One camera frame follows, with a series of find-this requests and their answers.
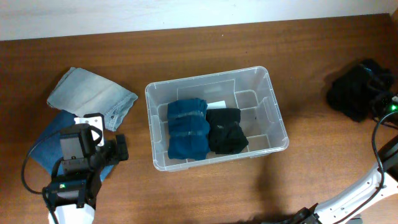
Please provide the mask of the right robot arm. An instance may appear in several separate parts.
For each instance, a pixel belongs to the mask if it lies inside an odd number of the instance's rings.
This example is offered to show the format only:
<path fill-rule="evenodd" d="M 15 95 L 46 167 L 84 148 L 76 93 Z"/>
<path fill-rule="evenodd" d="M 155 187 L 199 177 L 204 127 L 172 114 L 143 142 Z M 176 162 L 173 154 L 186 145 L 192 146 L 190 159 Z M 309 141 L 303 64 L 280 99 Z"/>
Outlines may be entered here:
<path fill-rule="evenodd" d="M 336 197 L 302 208 L 283 223 L 361 223 L 359 214 L 378 201 L 397 193 L 397 137 L 380 149 L 376 146 L 376 134 L 387 118 L 397 114 L 397 96 L 392 97 L 388 114 L 376 123 L 371 144 L 376 163 L 371 170 L 342 191 Z"/>

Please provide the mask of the dark blue garment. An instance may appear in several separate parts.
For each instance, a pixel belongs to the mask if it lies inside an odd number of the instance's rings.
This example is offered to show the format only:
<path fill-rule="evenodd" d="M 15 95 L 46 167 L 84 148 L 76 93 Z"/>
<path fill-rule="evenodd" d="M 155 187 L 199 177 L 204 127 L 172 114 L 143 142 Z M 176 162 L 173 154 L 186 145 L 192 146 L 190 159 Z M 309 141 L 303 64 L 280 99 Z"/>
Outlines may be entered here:
<path fill-rule="evenodd" d="M 206 120 L 207 102 L 200 98 L 177 100 L 168 104 L 168 157 L 170 159 L 206 159 L 210 152 Z"/>

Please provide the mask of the light blue jeans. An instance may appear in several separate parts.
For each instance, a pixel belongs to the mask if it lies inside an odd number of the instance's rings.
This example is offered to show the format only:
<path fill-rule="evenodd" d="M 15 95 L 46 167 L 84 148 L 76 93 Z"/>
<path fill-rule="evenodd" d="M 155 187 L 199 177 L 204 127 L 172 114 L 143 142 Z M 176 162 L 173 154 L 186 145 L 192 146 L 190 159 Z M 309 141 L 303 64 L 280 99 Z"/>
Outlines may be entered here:
<path fill-rule="evenodd" d="M 107 130 L 116 131 L 138 96 L 83 68 L 70 68 L 47 98 L 47 104 L 78 117 L 100 113 Z"/>

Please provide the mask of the medium blue jeans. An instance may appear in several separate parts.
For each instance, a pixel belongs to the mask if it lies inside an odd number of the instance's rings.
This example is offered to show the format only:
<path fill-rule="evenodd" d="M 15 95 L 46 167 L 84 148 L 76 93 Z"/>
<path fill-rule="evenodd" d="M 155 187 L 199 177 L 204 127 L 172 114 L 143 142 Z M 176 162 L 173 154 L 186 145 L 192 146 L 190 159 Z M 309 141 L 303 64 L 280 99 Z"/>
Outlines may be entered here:
<path fill-rule="evenodd" d="M 59 114 L 56 115 L 56 117 L 44 129 L 36 142 L 39 142 L 44 137 L 49 136 L 62 128 L 67 128 L 75 124 L 75 117 L 76 116 L 74 114 L 61 110 L 61 112 L 59 112 Z M 121 124 L 119 116 L 116 116 L 115 114 L 106 116 L 104 121 L 105 128 L 110 131 L 116 131 Z M 40 164 L 49 174 L 51 174 L 55 162 L 62 156 L 59 134 L 56 134 L 39 144 L 31 154 L 31 158 Z"/>

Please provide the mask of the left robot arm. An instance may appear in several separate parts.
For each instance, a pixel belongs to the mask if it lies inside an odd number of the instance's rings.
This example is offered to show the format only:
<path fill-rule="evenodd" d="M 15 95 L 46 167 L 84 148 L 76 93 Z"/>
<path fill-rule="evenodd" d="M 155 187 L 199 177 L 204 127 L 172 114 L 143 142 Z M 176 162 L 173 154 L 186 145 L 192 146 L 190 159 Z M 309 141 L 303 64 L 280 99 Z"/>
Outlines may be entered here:
<path fill-rule="evenodd" d="M 99 146 L 102 137 L 102 130 L 89 124 L 60 130 L 63 156 L 52 169 L 51 182 L 42 189 L 49 223 L 93 223 L 102 171 L 129 159 L 125 135 Z"/>

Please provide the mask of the black garment with band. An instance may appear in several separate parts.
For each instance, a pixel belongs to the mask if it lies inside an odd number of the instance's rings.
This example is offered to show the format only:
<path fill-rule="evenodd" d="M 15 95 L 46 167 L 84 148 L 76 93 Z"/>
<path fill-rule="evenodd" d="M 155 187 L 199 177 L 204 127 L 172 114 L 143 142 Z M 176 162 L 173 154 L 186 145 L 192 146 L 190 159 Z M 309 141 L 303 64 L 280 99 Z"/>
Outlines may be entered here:
<path fill-rule="evenodd" d="M 331 83 L 328 104 L 355 122 L 381 119 L 393 111 L 391 87 L 397 80 L 388 68 L 371 58 L 355 63 Z"/>

